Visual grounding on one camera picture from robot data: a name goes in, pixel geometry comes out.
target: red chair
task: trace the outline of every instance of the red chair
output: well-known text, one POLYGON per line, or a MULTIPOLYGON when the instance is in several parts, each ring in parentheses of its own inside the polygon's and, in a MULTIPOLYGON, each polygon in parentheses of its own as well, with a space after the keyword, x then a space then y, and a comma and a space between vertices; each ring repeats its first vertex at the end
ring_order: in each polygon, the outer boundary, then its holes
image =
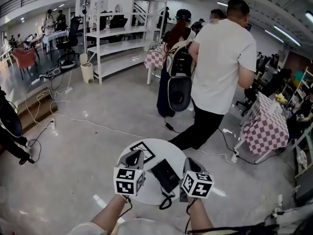
POLYGON ((12 56, 15 58, 15 60, 18 64, 18 67, 19 67, 20 72, 21 72, 22 80, 24 80, 22 70, 25 73, 24 68, 28 68, 28 67, 33 66, 33 65, 37 65, 37 63, 36 63, 36 52, 33 48, 31 48, 29 50, 23 50, 23 49, 15 48, 12 51, 12 56))

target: pink checkered tablecloth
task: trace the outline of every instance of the pink checkered tablecloth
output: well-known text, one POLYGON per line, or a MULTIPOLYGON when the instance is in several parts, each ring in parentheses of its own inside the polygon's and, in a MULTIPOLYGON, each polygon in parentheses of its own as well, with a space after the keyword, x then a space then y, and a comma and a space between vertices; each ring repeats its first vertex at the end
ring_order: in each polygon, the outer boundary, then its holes
POLYGON ((148 51, 146 60, 143 63, 147 69, 159 69, 163 68, 163 56, 160 52, 155 50, 148 51))
POLYGON ((242 126, 242 134, 253 154, 284 147, 288 143, 289 133, 286 119, 274 112, 268 114, 271 100, 259 93, 254 102, 248 122, 242 126))

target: desk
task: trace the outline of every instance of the desk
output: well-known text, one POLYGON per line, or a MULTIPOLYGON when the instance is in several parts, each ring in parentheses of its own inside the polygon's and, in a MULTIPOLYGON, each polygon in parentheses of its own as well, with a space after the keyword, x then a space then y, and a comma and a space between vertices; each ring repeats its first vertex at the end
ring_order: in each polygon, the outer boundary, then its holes
POLYGON ((36 50, 36 44, 37 44, 39 41, 41 41, 41 37, 36 38, 36 39, 33 39, 32 41, 30 41, 30 47, 33 47, 33 48, 35 49, 35 52, 36 52, 36 54, 37 54, 38 59, 40 59, 40 57, 39 57, 39 54, 38 54, 38 52, 37 52, 37 50, 36 50))
POLYGON ((10 62, 11 62, 11 65, 12 65, 12 68, 13 68, 13 63, 12 63, 12 60, 11 60, 11 56, 10 56, 10 52, 11 52, 12 48, 10 48, 9 50, 5 51, 0 58, 2 58, 2 61, 4 60, 4 57, 6 56, 10 62))
POLYGON ((272 150, 285 147, 288 143, 286 119, 276 111, 272 115, 268 113, 271 102, 262 93, 258 94, 246 115, 247 121, 242 126, 241 141, 234 147, 234 150, 237 150, 246 141, 253 154, 263 154, 256 163, 259 163, 272 150))
POLYGON ((45 35, 44 38, 43 38, 43 43, 44 44, 48 44, 50 43, 50 58, 52 60, 52 40, 56 39, 56 38, 59 38, 59 37, 64 37, 64 36, 68 36, 68 32, 67 31, 57 31, 57 32, 54 32, 50 35, 45 35))
MULTIPOLYGON (((128 146, 118 158, 118 161, 122 156, 130 152, 130 148, 135 146, 136 144, 144 142, 146 146, 155 154, 155 157, 149 160, 147 163, 143 165, 143 169, 146 172, 144 185, 141 187, 138 195, 134 197, 134 200, 147 204, 147 205, 160 205, 165 197, 161 193, 161 187, 159 181, 154 177, 151 172, 148 172, 149 169, 154 167, 156 164, 161 162, 163 159, 166 159, 170 166, 173 168, 175 173, 178 175, 180 179, 183 178, 182 170, 184 167, 184 163, 186 160, 185 154, 178 149, 172 143, 169 143, 165 140, 160 139, 143 139, 132 143, 128 146)), ((177 186, 173 193, 175 197, 172 198, 172 201, 179 198, 179 186, 177 186)))

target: wooden platform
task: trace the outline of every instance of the wooden platform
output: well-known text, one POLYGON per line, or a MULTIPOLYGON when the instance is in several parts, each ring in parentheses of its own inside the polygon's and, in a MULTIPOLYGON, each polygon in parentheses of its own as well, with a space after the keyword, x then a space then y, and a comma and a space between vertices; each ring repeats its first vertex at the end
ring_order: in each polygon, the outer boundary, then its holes
MULTIPOLYGON (((33 117, 36 116, 37 111, 38 111, 38 114, 35 118, 37 122, 40 122, 44 120, 45 118, 47 118, 48 116, 52 115, 50 111, 50 104, 54 101, 54 99, 51 97, 49 92, 44 93, 43 97, 39 100, 40 103, 37 101, 37 95, 46 90, 48 90, 48 88, 44 88, 43 90, 41 90, 40 92, 36 93, 35 95, 31 96, 30 98, 26 100, 28 109, 32 113, 33 117)), ((19 110, 18 116, 22 123, 23 134, 24 134, 25 132, 33 128, 36 125, 36 123, 34 122, 32 116, 27 110, 25 101, 23 101, 20 105, 18 105, 18 110, 19 110)), ((56 103, 53 103, 51 105, 51 110, 52 112, 56 112, 58 110, 58 106, 56 103)), ((2 154, 3 151, 4 149, 0 146, 0 154, 2 154)))

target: ceiling light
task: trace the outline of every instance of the ceiling light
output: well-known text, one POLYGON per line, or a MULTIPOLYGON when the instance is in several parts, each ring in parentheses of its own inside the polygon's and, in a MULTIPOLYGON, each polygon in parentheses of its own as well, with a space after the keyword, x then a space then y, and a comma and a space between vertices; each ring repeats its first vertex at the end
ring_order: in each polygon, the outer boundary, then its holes
POLYGON ((293 39, 289 34, 287 34, 286 32, 284 32, 281 28, 274 26, 275 29, 277 29, 278 31, 280 31, 281 33, 283 33, 286 37, 288 37, 291 41, 293 41, 296 45, 301 46, 301 44, 299 44, 295 39, 293 39))
POLYGON ((280 42, 284 42, 283 40, 281 40, 279 37, 275 36, 274 34, 270 33, 269 31, 265 30, 265 32, 269 35, 271 35, 272 37, 276 38, 277 40, 279 40, 280 42))
POLYGON ((219 5, 223 5, 223 6, 226 6, 228 7, 227 3, 223 3, 223 2, 217 2, 219 5))
POLYGON ((311 21, 311 23, 313 23, 313 14, 311 11, 307 11, 305 16, 311 21))

